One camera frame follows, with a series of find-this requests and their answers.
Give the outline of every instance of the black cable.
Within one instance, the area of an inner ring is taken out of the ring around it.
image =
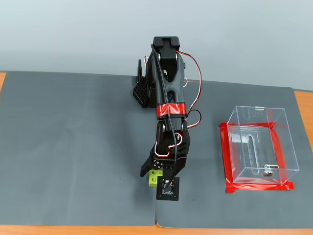
[[[163,70],[162,70],[162,67],[161,67],[161,63],[158,59],[158,56],[157,56],[157,52],[156,52],[156,49],[154,48],[153,44],[151,44],[151,48],[152,48],[152,54],[155,56],[155,60],[157,61],[157,65],[158,65],[158,69],[159,69],[159,72],[161,74],[161,80],[162,80],[162,88],[163,88],[163,92],[164,92],[164,95],[165,95],[165,102],[167,103],[168,105],[168,97],[167,97],[167,90],[166,90],[166,86],[165,86],[165,78],[164,78],[164,75],[163,75]],[[172,133],[173,133],[173,138],[174,138],[174,153],[175,153],[175,158],[174,158],[174,167],[173,167],[173,175],[171,177],[171,180],[166,184],[166,188],[169,186],[169,184],[171,183],[171,181],[173,180],[174,176],[175,176],[175,170],[176,170],[176,163],[177,163],[177,142],[176,142],[176,135],[175,135],[175,132],[174,132],[174,128],[173,128],[173,124],[172,124],[172,120],[171,120],[171,116],[170,116],[170,113],[167,113],[168,115],[168,121],[170,123],[170,128],[172,130]]]

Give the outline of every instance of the wooden table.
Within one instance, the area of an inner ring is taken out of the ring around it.
[[[0,90],[5,73],[0,73]],[[294,92],[301,117],[313,149],[313,93]],[[88,226],[25,226],[0,225],[0,235],[312,235],[313,229],[167,229],[158,225],[151,227],[88,227]]]

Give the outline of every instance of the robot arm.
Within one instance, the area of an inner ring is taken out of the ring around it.
[[[157,199],[178,200],[179,178],[175,176],[185,167],[190,145],[183,94],[185,63],[177,53],[178,37],[155,37],[151,48],[145,77],[141,76],[139,60],[133,91],[143,108],[156,108],[157,113],[156,142],[140,176],[163,168],[163,177],[158,177],[161,191],[157,190]]]

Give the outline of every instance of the black plastic part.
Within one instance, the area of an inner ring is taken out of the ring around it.
[[[167,200],[167,201],[178,201],[179,200],[179,177],[174,177],[169,186],[167,183],[170,178],[158,176],[157,187],[156,187],[156,199]]]
[[[142,79],[142,66],[141,60],[138,60],[136,83],[139,83],[141,79]]]
[[[142,79],[140,83],[136,84],[133,90],[133,96],[143,108],[149,106],[150,99],[147,94],[147,84],[145,83],[145,79]]]

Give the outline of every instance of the gray wall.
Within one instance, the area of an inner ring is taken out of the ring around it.
[[[313,90],[312,0],[0,0],[3,71],[134,75],[160,35],[205,80]]]

